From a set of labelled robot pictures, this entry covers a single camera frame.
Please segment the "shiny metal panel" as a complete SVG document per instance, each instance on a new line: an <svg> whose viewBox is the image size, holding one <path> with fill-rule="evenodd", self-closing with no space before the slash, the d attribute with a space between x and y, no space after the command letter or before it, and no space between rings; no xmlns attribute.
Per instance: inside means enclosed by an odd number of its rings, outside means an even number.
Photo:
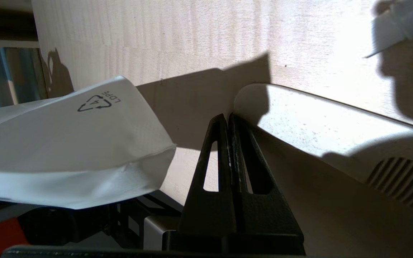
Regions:
<svg viewBox="0 0 413 258"><path fill-rule="evenodd" d="M47 97L39 49L0 47L0 108Z"/></svg>

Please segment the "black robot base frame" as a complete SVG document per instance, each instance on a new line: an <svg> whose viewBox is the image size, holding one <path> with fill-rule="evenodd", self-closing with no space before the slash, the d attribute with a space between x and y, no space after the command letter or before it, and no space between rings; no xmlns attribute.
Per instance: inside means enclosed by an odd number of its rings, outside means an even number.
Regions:
<svg viewBox="0 0 413 258"><path fill-rule="evenodd" d="M34 207L16 213L0 201L0 222L17 218L28 245L79 243L102 232L126 249L143 248L144 219L151 215L181 216L181 212L152 195L89 209Z"/></svg>

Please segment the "white printed plastic packet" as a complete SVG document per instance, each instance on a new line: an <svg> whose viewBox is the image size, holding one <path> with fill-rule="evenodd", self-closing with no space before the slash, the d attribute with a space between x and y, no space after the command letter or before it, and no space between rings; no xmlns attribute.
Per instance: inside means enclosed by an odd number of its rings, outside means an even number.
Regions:
<svg viewBox="0 0 413 258"><path fill-rule="evenodd" d="M413 0L396 0L372 20L371 41L365 58L372 57L397 43L413 40Z"/></svg>

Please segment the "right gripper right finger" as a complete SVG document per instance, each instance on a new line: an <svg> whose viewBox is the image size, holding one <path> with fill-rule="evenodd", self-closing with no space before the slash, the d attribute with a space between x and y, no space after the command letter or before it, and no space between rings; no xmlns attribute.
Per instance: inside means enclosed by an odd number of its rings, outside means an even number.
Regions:
<svg viewBox="0 0 413 258"><path fill-rule="evenodd" d="M251 124L232 113L229 138L232 189L240 232L302 236L299 224L276 183Z"/></svg>

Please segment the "white blue horse pouch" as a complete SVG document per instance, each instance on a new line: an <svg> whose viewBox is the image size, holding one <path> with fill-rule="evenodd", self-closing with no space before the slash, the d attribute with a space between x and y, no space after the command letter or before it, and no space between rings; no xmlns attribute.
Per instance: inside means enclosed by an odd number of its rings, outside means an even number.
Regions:
<svg viewBox="0 0 413 258"><path fill-rule="evenodd" d="M0 201L87 209L160 189L176 145L118 76L0 108Z"/></svg>

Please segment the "silver robot base box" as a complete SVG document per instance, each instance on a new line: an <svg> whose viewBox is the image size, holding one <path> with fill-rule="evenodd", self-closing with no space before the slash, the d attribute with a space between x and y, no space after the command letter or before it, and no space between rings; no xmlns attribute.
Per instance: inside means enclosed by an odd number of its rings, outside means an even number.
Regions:
<svg viewBox="0 0 413 258"><path fill-rule="evenodd" d="M149 251L164 250L164 234L168 231L177 230L179 216L151 215L143 222L143 249Z"/></svg>

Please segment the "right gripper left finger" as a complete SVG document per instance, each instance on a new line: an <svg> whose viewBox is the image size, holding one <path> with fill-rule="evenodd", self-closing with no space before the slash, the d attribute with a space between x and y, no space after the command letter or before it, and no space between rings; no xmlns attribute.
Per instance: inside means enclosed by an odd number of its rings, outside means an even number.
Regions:
<svg viewBox="0 0 413 258"><path fill-rule="evenodd" d="M213 143L217 143L217 192L204 189ZM179 233L196 236L227 236L236 230L232 191L232 167L227 122L223 114L211 119L182 211Z"/></svg>

